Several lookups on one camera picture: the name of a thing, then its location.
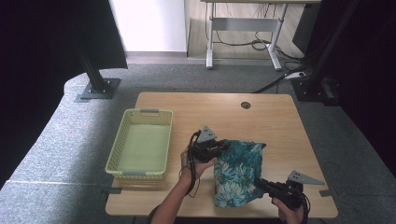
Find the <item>white desk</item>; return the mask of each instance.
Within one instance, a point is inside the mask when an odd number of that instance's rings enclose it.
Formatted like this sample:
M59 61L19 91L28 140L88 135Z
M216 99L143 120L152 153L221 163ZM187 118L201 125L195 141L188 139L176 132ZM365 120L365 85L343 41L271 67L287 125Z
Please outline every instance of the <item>white desk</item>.
M279 59L276 56L275 46L279 38L280 29L285 19L286 10L289 4L311 4L320 3L321 0L201 0L210 4L209 14L209 40L206 51L206 68L213 68L213 31L259 31L273 32L271 44L267 45L268 53L274 64L276 71L280 71ZM257 4L283 4L281 14L277 19L254 19L254 18L215 18L216 3L257 3Z

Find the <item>plastic basket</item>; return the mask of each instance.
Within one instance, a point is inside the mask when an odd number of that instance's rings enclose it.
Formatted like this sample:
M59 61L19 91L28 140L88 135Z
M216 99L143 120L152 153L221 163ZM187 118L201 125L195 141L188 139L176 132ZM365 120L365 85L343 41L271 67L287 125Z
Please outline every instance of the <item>plastic basket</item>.
M163 180L172 119L171 110L125 110L106 172L120 179Z

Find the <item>black device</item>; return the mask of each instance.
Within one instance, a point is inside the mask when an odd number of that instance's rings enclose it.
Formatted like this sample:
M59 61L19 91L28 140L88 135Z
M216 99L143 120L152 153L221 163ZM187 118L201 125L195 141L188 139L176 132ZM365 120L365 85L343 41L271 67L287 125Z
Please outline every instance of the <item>black device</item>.
M271 198L277 198L284 203L290 210L301 207L304 208L304 217L302 223L305 224L308 220L309 201L303 194L303 184L287 180L286 183L271 182L266 179L256 178L254 185L262 189L264 193L268 193Z
M228 148L225 139L216 141L217 136L205 126L202 130L193 133L184 154L182 166L189 166L191 170L191 184L186 195L190 194L195 185L195 160L207 163Z

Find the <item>triangular marker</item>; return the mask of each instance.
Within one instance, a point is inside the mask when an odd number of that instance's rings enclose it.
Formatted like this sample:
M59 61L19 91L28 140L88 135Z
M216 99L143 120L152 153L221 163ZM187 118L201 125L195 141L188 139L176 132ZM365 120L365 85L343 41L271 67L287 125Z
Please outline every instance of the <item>triangular marker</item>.
M202 131L201 134L199 135L198 139L197 139L197 143L203 143L203 142L207 142L210 140L214 140L216 139L218 136L212 132L212 130L210 130L207 126L205 126Z
M308 175L303 175L297 171L292 171L288 177L288 180L292 180L300 184L324 185L322 181L312 178Z

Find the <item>basket handle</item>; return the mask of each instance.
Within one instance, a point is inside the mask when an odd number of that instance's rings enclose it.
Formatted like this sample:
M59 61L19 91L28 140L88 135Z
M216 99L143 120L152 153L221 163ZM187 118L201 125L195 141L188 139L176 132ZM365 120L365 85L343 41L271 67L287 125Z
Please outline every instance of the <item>basket handle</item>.
M140 113L142 114L159 114L160 110L159 109L153 109L153 108L142 108L140 109Z
M145 175L146 172L144 171L124 171L122 172L123 175Z

